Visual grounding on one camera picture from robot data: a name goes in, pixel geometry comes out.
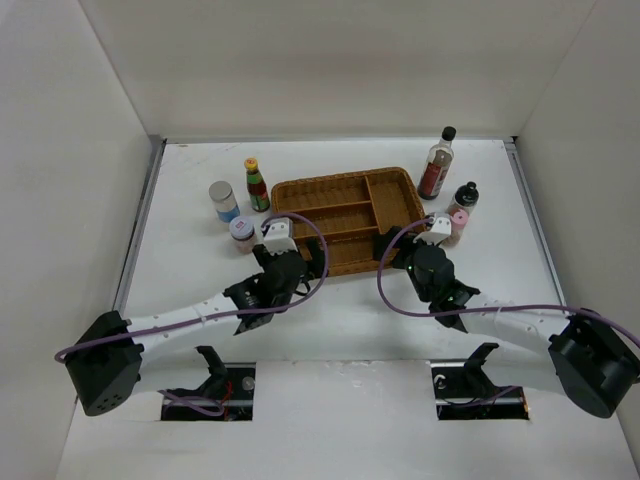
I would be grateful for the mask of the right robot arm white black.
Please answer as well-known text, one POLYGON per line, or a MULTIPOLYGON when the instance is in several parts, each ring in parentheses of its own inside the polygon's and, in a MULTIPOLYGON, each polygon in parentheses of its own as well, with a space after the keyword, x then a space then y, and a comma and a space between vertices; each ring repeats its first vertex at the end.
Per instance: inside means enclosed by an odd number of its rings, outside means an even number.
POLYGON ((433 376, 437 398, 484 406, 520 387, 558 393, 586 413, 609 418, 639 382, 639 358, 621 331, 588 309, 517 306, 495 300, 455 276, 439 246, 399 227, 373 240, 373 258, 408 275, 426 317, 486 337, 451 372, 433 376))

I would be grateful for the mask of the silver lid blue label jar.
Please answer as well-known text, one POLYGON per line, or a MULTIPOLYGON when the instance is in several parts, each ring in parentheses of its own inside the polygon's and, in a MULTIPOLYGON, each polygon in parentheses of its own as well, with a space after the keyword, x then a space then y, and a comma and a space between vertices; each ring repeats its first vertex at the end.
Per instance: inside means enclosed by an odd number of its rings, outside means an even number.
POLYGON ((216 181, 210 185, 208 192, 220 221, 230 223, 240 215, 233 189, 228 182, 216 181))

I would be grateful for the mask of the red sauce bottle green label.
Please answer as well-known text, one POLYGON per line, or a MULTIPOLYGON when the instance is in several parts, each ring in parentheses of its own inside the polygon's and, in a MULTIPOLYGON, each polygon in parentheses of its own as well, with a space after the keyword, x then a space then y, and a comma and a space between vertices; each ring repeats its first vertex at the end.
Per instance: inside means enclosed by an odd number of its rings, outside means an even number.
POLYGON ((256 212, 265 212, 270 208, 268 189, 259 170, 256 158, 250 157, 244 161, 246 182, 251 207, 256 212))

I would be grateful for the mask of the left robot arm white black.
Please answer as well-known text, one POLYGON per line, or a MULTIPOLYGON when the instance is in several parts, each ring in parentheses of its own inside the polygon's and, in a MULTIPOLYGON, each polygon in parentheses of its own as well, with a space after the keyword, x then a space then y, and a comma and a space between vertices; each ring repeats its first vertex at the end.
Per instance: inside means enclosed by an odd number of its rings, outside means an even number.
POLYGON ((310 239, 306 247, 309 259, 297 248, 272 253, 267 245, 256 246, 259 273, 189 307, 130 319, 117 311, 101 314, 73 346, 56 356, 67 369, 84 413, 104 415, 147 391, 170 399, 219 395, 227 373, 215 343, 268 325, 275 315, 317 291, 310 287, 300 292, 301 286, 326 279, 326 242, 310 239), (192 371, 190 385, 171 377, 168 368, 152 374, 155 362, 182 350, 194 350, 205 362, 192 371))

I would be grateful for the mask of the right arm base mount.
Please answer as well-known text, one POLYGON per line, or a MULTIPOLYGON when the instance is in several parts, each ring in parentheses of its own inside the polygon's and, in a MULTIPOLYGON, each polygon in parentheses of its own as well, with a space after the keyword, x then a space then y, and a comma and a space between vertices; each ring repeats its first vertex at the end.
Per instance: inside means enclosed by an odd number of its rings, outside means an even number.
POLYGON ((441 421, 525 420, 528 405, 521 387, 496 386, 483 367, 497 343, 481 344, 468 358, 430 364, 435 409, 441 421))

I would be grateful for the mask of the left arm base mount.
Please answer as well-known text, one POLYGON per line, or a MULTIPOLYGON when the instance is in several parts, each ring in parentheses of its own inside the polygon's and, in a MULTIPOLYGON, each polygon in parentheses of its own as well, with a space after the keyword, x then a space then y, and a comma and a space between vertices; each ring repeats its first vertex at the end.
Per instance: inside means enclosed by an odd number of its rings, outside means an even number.
POLYGON ((253 419, 255 363, 224 363, 211 346, 196 348, 206 374, 195 387, 168 389, 161 421, 239 422, 253 419))

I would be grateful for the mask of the tall dark soy sauce bottle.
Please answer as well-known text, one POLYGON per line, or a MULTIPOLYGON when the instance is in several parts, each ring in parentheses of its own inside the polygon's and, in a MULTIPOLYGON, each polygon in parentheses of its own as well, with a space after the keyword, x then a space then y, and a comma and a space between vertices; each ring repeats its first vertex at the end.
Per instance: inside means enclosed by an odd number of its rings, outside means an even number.
POLYGON ((457 130, 446 126, 437 144, 429 150, 422 176, 417 185, 418 195, 425 200, 435 199, 442 188, 454 158, 452 142, 457 130))

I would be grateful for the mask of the pink lid spice jar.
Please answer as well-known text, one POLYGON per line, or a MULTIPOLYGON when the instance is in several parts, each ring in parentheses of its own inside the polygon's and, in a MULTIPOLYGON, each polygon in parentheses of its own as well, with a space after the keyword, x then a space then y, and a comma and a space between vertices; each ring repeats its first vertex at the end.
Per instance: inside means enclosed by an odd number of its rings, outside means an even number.
POLYGON ((455 246, 459 243, 463 231, 468 223, 469 214, 464 209, 457 209, 450 213, 451 234, 442 242, 445 246, 455 246))

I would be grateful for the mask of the brown wicker divided basket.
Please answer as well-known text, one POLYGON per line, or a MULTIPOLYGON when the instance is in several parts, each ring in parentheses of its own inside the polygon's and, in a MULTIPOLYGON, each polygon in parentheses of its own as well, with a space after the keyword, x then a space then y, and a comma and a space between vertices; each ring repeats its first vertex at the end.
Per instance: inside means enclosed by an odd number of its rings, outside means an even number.
POLYGON ((374 271, 374 237, 425 217, 406 170, 386 167, 280 182, 271 191, 274 213, 314 223, 326 239, 333 277, 374 271))

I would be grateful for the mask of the black cap spice shaker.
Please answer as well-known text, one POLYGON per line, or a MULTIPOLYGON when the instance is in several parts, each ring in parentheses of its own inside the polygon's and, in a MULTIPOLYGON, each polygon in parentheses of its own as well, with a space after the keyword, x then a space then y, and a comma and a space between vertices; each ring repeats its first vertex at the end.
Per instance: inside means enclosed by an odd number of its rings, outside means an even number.
POLYGON ((471 215, 478 200, 479 191, 477 184, 469 181, 456 190, 447 208, 447 213, 453 215, 457 211, 465 211, 468 215, 471 215))

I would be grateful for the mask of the red white lid spice jar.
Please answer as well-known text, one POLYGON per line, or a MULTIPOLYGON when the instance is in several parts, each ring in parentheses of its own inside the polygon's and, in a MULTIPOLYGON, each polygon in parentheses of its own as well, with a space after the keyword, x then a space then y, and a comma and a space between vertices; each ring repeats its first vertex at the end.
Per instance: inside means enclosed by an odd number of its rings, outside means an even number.
POLYGON ((250 254, 256 245, 257 237, 253 221, 249 217, 238 216, 229 223, 230 235, 243 254, 250 254))

